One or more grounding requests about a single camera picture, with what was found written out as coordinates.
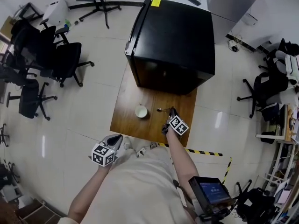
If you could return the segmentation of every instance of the yellow sticky note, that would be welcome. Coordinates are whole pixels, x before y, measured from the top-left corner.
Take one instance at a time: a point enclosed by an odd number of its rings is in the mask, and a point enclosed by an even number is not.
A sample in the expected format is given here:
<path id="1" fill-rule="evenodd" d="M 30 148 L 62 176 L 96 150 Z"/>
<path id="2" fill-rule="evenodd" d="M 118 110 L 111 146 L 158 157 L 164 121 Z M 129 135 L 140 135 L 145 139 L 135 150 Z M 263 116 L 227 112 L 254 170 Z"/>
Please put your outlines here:
<path id="1" fill-rule="evenodd" d="M 151 5 L 154 7 L 158 7 L 158 6 L 160 6 L 160 2 L 161 2 L 161 0 L 153 0 Z"/>

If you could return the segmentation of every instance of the black remote control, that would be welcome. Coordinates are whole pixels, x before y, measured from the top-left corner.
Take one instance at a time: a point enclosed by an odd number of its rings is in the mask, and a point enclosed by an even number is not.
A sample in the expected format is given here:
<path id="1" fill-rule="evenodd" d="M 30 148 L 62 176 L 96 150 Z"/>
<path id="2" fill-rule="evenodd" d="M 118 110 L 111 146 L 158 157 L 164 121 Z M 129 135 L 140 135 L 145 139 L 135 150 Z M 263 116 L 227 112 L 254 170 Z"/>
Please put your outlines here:
<path id="1" fill-rule="evenodd" d="M 194 5 L 197 5 L 197 6 L 201 5 L 201 3 L 198 2 L 197 0 L 188 0 L 188 1 L 193 3 Z"/>

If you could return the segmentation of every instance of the white bowl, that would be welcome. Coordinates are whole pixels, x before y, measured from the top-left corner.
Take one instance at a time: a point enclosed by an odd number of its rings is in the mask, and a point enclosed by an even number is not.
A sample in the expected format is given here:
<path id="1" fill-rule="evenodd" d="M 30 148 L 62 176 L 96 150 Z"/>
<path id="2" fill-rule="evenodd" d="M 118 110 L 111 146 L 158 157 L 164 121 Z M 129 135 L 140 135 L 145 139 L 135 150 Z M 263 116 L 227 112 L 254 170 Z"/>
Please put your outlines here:
<path id="1" fill-rule="evenodd" d="M 135 108 L 135 115 L 139 118 L 144 118 L 148 114 L 148 110 L 143 105 L 139 105 Z"/>

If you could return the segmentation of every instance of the blue screen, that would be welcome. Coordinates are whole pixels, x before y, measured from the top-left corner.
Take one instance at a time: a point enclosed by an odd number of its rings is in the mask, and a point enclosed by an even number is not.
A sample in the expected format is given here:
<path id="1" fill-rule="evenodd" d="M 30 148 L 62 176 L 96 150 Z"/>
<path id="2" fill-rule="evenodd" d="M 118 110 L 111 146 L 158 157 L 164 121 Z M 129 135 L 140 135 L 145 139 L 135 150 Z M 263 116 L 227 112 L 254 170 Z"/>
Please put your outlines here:
<path id="1" fill-rule="evenodd" d="M 211 204 L 219 203 L 229 197 L 220 183 L 201 183 L 200 185 Z"/>

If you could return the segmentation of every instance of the black mini fridge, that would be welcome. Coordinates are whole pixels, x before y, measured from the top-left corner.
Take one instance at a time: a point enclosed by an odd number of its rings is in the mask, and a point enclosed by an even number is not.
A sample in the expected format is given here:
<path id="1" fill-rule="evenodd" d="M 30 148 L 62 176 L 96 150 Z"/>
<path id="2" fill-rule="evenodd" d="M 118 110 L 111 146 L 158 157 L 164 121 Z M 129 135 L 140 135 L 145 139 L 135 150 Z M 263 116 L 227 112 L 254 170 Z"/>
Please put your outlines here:
<path id="1" fill-rule="evenodd" d="M 137 86 L 186 95 L 215 74 L 211 13 L 167 0 L 145 0 L 125 55 Z"/>

